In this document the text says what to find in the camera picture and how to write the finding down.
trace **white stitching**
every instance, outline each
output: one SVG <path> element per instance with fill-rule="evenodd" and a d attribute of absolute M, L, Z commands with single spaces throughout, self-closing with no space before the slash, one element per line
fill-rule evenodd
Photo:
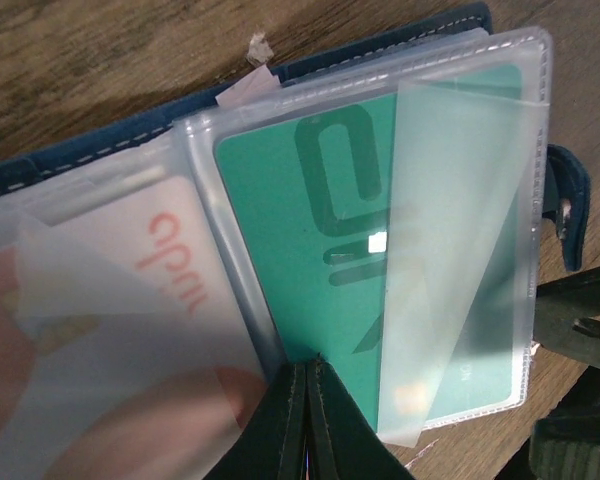
<path fill-rule="evenodd" d="M 496 45 L 494 47 L 489 47 L 488 50 L 497 50 L 497 49 L 500 49 L 500 48 L 508 48 L 508 47 L 511 47 L 511 46 L 523 44 L 523 43 L 525 43 L 527 41 L 531 41 L 531 40 L 534 40 L 534 39 L 536 39 L 536 37 L 534 35 L 531 35 L 531 36 L 528 36 L 528 37 L 519 38 L 518 40 L 516 40 L 515 43 L 513 43 L 510 40 L 503 40 L 498 45 Z M 484 47 L 476 49 L 475 46 L 472 47 L 472 48 L 469 48 L 468 46 L 458 47 L 455 50 L 458 53 L 456 55 L 454 55 L 453 57 L 464 58 L 464 57 L 467 57 L 467 56 L 470 56 L 470 55 L 473 55 L 473 54 L 484 52 L 486 50 L 487 50 L 487 48 L 484 48 Z M 449 61 L 450 61 L 449 58 L 440 58 L 439 55 L 430 54 L 428 57 L 425 57 L 424 59 L 420 59 L 418 61 L 412 60 L 408 64 L 403 65 L 402 68 L 399 70 L 399 72 L 403 73 L 403 72 L 406 72 L 406 71 L 409 71 L 409 70 L 417 71 L 417 70 L 420 70 L 422 68 L 428 67 L 430 65 L 436 65 L 436 64 L 440 65 L 440 64 L 443 64 L 443 63 L 447 63 Z M 351 82 L 349 82 L 347 84 L 344 84 L 344 85 L 342 85 L 342 84 L 340 84 L 340 85 L 334 85 L 333 81 L 330 82 L 330 83 L 326 82 L 327 87 L 326 87 L 326 89 L 324 89 L 322 91 L 324 91 L 324 92 L 336 92 L 336 91 L 339 91 L 341 89 L 345 89 L 345 88 L 349 88 L 349 87 L 351 87 L 353 85 L 357 85 L 359 82 L 356 82 L 356 83 L 352 83 L 352 82 L 354 82 L 356 78 L 360 78 L 360 76 L 361 76 L 361 74 L 355 75 L 354 79 Z M 367 80 L 367 81 L 374 81 L 376 78 L 379 78 L 379 76 L 373 77 L 372 79 Z M 304 89 L 300 89 L 299 93 L 297 93 L 295 96 L 289 96 L 286 99 L 281 99 L 279 105 L 281 107 L 287 107 L 288 105 L 293 104 L 294 102 L 304 101 L 304 100 L 310 99 L 310 98 L 312 98 L 313 96 L 316 95 L 315 92 L 308 92 L 307 90 L 309 90 L 309 88 L 305 87 Z"/>
<path fill-rule="evenodd" d="M 442 30 L 444 30 L 445 28 L 453 27 L 454 25 L 458 25 L 460 22 L 466 22 L 466 21 L 469 21 L 469 20 L 476 20 L 479 23 L 481 23 L 483 19 L 482 19 L 482 17 L 475 16 L 475 15 L 471 15 L 469 17 L 464 17 L 464 18 L 461 18 L 460 20 L 456 20 L 455 22 L 449 22 L 446 25 L 441 25 L 438 28 L 429 30 L 427 32 L 423 32 L 423 33 L 421 33 L 419 35 L 415 35 L 415 36 L 409 38 L 408 40 L 406 40 L 404 42 L 395 43 L 393 45 L 388 45 L 386 47 L 380 47 L 380 48 L 378 48 L 376 50 L 371 50 L 371 51 L 365 52 L 363 55 L 356 55 L 353 58 L 347 58 L 347 59 L 345 59 L 345 60 L 343 60 L 343 61 L 341 61 L 339 63 L 334 63 L 333 65 L 330 65 L 328 67 L 318 68 L 318 69 L 313 70 L 311 72 L 305 73 L 304 75 L 296 77 L 296 78 L 294 78 L 294 80 L 299 80 L 299 79 L 301 79 L 301 78 L 303 78 L 303 77 L 305 77 L 307 75 L 311 75 L 312 73 L 318 73 L 318 72 L 321 72 L 323 70 L 328 70 L 328 69 L 336 67 L 338 65 L 344 65 L 345 63 L 348 63 L 348 62 L 350 62 L 352 60 L 358 60 L 358 59 L 362 58 L 362 56 L 366 57 L 367 55 L 372 55 L 372 54 L 379 53 L 379 52 L 382 52 L 382 51 L 390 49 L 390 48 L 394 48 L 394 47 L 399 47 L 399 46 L 405 45 L 405 44 L 407 44 L 409 42 L 413 42 L 416 39 L 425 38 L 425 37 L 427 37 L 429 35 L 433 35 L 435 33 L 439 33 Z M 155 133 L 162 132 L 163 130 L 166 130 L 166 127 L 154 128 L 153 130 L 151 130 L 150 133 L 155 134 Z M 140 135 L 136 135 L 135 137 L 133 137 L 133 140 L 142 140 L 143 138 L 147 137 L 148 135 L 149 135 L 149 132 L 141 133 Z M 125 145 L 127 145 L 129 143 L 131 143 L 131 140 L 123 140 L 121 142 L 116 143 L 115 146 L 116 147 L 124 147 Z M 98 150 L 97 154 L 98 155 L 102 155 L 102 154 L 105 154 L 105 153 L 107 153 L 107 152 L 109 152 L 111 150 L 113 150 L 113 147 L 108 147 L 108 148 L 105 148 L 105 149 L 102 149 L 102 150 Z M 79 158 L 78 160 L 76 160 L 76 163 L 84 163 L 87 160 L 91 160 L 92 158 L 94 158 L 94 156 L 95 155 L 87 155 L 85 157 Z M 61 171 L 64 171 L 64 170 L 67 170 L 67 169 L 70 169 L 70 168 L 73 168 L 73 167 L 74 167 L 74 165 L 60 165 L 59 167 L 56 167 L 55 171 L 56 172 L 61 172 Z M 42 175 L 49 175 L 51 173 L 52 172 L 50 170 L 45 170 L 44 172 L 42 172 Z M 24 184 L 16 183 L 16 184 L 11 185 L 10 187 L 7 187 L 7 188 L 9 190 L 15 190 L 16 188 L 21 188 L 23 186 L 24 186 Z"/>
<path fill-rule="evenodd" d="M 419 35 L 414 35 L 413 37 L 409 38 L 408 40 L 406 40 L 404 42 L 394 43 L 393 45 L 389 45 L 387 47 L 381 47 L 381 48 L 378 48 L 377 50 L 371 50 L 369 52 L 366 52 L 364 54 L 364 56 L 375 54 L 375 53 L 379 53 L 379 52 L 382 52 L 383 50 L 387 50 L 389 48 L 400 47 L 400 46 L 405 45 L 407 43 L 413 42 L 414 40 L 418 40 L 420 38 L 425 38 L 425 37 L 427 37 L 429 35 L 433 35 L 434 33 L 439 33 L 439 32 L 441 32 L 442 30 L 444 30 L 446 28 L 453 27 L 454 25 L 458 25 L 460 22 L 467 22 L 469 20 L 476 20 L 478 23 L 481 23 L 482 22 L 482 17 L 475 16 L 475 15 L 470 15 L 468 17 L 461 18 L 460 20 L 456 20 L 455 22 L 449 22 L 446 25 L 440 25 L 439 27 L 437 27 L 435 29 L 432 29 L 432 30 L 429 30 L 427 32 L 422 32 Z M 318 72 L 321 72 L 323 70 L 329 70 L 330 68 L 337 67 L 339 65 L 344 65 L 345 63 L 350 62 L 351 60 L 358 60 L 359 58 L 361 58 L 361 55 L 357 55 L 357 56 L 353 57 L 352 59 L 351 58 L 347 58 L 345 60 L 342 60 L 341 62 L 334 63 L 333 65 L 329 65 L 328 67 L 322 67 L 322 68 L 318 68 L 317 70 L 313 70 L 311 72 L 307 72 L 304 75 L 300 75 L 299 77 L 294 78 L 293 80 L 300 80 L 301 78 L 304 78 L 307 75 L 318 73 Z"/>

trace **teal card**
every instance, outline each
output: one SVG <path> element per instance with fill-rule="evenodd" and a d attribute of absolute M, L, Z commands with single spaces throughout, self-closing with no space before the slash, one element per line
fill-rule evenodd
<path fill-rule="evenodd" d="M 513 66 L 460 80 L 453 88 L 520 96 L 520 72 Z M 369 240 L 387 230 L 395 110 L 396 94 L 385 94 L 225 138 L 215 151 L 287 356 L 302 361 L 323 355 L 373 427 L 386 257 L 373 253 Z M 436 397 L 430 418 L 510 394 L 513 287 L 502 276 L 513 274 L 515 226 L 512 211 L 443 380 L 445 399 Z M 497 311 L 479 301 L 491 279 L 505 297 L 511 289 L 510 302 Z M 504 352 L 497 361 L 476 363 L 476 355 L 494 349 Z M 472 381 L 488 380 L 489 387 L 463 394 L 458 403 L 452 396 L 467 390 L 467 362 Z"/>

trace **blue leather wallet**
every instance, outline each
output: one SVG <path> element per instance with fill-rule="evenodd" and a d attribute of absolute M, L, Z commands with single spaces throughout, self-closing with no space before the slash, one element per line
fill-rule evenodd
<path fill-rule="evenodd" d="M 453 35 L 475 28 L 492 33 L 491 14 L 484 3 L 450 10 L 396 30 L 325 51 L 272 69 L 283 84 L 344 63 L 364 61 L 397 48 L 408 48 L 430 37 Z M 42 182 L 70 169 L 97 161 L 120 150 L 141 145 L 171 128 L 173 121 L 197 110 L 214 106 L 217 94 L 230 86 L 218 85 L 192 93 L 113 123 L 0 163 L 0 196 Z M 586 169 L 566 148 L 550 145 L 543 217 L 556 224 L 565 267 L 575 271 L 582 265 L 582 249 L 589 212 L 590 181 Z"/>

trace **wood grain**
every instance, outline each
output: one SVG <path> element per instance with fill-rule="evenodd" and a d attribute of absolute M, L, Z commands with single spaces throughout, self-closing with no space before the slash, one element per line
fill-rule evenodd
<path fill-rule="evenodd" d="M 0 161 L 249 71 L 250 36 L 267 33 L 274 63 L 459 5 L 432 0 L 0 0 Z M 545 27 L 555 42 L 550 140 L 589 169 L 593 199 L 585 266 L 600 264 L 600 1 L 493 0 L 497 31 Z M 563 276 L 546 229 L 542 280 Z M 419 479 L 493 478 L 584 366 L 546 351 L 516 410 L 426 432 L 393 448 Z"/>

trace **frosted plastic sheet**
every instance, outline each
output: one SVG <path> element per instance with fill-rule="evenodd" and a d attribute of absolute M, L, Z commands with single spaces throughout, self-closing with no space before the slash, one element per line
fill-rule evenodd
<path fill-rule="evenodd" d="M 23 215 L 16 245 L 18 317 L 183 312 L 142 277 Z"/>
<path fill-rule="evenodd" d="M 19 335 L 0 357 L 0 413 L 13 410 L 0 429 L 0 478 L 78 479 L 95 471 L 100 478 L 202 479 L 240 435 L 242 400 L 226 390 L 231 377 L 213 367 L 198 326 L 186 320 L 163 313 L 19 318 L 29 340 L 37 334 L 38 355 Z M 25 373 L 23 388 L 14 377 Z"/>
<path fill-rule="evenodd" d="M 547 116 L 475 87 L 399 86 L 378 411 L 391 443 L 418 439 Z"/>

